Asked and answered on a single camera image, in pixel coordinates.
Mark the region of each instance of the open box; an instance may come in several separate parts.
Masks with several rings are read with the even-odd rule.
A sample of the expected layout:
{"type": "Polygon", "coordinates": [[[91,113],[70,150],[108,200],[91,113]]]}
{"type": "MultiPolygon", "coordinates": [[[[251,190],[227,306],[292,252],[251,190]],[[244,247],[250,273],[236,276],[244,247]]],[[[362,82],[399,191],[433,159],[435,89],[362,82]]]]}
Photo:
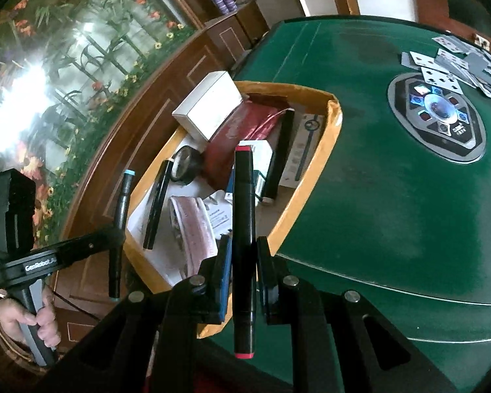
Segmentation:
{"type": "MultiPolygon", "coordinates": [[[[335,146],[342,125],[342,111],[336,97],[325,91],[293,84],[250,81],[237,81],[235,84],[242,94],[259,93],[271,96],[286,96],[289,102],[305,107],[307,113],[325,116],[320,141],[307,170],[302,176],[299,186],[296,189],[279,187],[279,194],[275,200],[275,204],[273,206],[262,206],[262,223],[259,229],[260,224],[257,221],[257,236],[266,235],[271,254],[275,254],[309,198],[335,146]]],[[[182,127],[178,127],[158,153],[131,194],[129,218],[131,218],[131,215],[139,205],[142,206],[143,200],[149,195],[149,190],[155,181],[162,161],[173,156],[176,150],[185,144],[187,136],[187,132],[182,127]]],[[[166,219],[161,218],[160,224],[165,222],[166,219]]],[[[140,239],[135,238],[129,230],[126,231],[126,235],[127,239],[123,249],[127,259],[131,262],[143,282],[153,293],[170,290],[170,283],[164,276],[160,275],[160,270],[156,267],[156,259],[157,257],[160,258],[160,253],[157,255],[156,248],[152,252],[145,251],[142,248],[140,239]]],[[[158,235],[156,242],[160,242],[160,236],[158,235]]],[[[225,322],[221,325],[200,324],[198,327],[198,337],[203,338],[217,334],[231,319],[231,316],[232,306],[230,295],[225,322]]]]}

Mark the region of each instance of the red-tipped marker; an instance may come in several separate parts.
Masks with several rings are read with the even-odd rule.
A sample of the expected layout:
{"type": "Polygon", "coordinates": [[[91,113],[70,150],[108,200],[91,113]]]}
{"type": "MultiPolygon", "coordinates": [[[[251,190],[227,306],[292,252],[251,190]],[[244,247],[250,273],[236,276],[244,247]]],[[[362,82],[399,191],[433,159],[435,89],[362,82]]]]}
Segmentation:
{"type": "Polygon", "coordinates": [[[252,359],[254,353],[235,353],[234,357],[237,359],[252,359]]]}

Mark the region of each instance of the green felt surface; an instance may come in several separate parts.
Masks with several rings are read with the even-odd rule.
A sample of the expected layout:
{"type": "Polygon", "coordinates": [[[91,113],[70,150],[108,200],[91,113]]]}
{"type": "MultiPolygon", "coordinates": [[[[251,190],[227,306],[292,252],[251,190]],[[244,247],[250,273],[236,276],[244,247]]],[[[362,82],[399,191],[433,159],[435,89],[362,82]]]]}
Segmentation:
{"type": "MultiPolygon", "coordinates": [[[[401,23],[282,23],[238,80],[335,94],[342,131],[279,254],[321,290],[364,294],[461,391],[491,366],[491,99],[461,84],[482,117],[484,157],[458,165],[398,123],[387,100],[402,51],[435,56],[439,34],[401,23]]],[[[231,349],[232,327],[214,337],[231,349]]],[[[259,326],[252,364],[291,381],[289,329],[259,326]]]]}

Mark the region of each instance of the roll of black tape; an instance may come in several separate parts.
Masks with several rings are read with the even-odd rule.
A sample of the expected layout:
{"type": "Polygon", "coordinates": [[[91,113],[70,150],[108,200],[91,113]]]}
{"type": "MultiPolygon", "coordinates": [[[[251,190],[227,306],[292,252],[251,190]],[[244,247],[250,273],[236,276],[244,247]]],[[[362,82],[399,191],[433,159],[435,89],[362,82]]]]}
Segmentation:
{"type": "Polygon", "coordinates": [[[171,180],[182,186],[190,184],[200,174],[204,165],[202,154],[191,146],[182,146],[173,155],[171,180]]]}

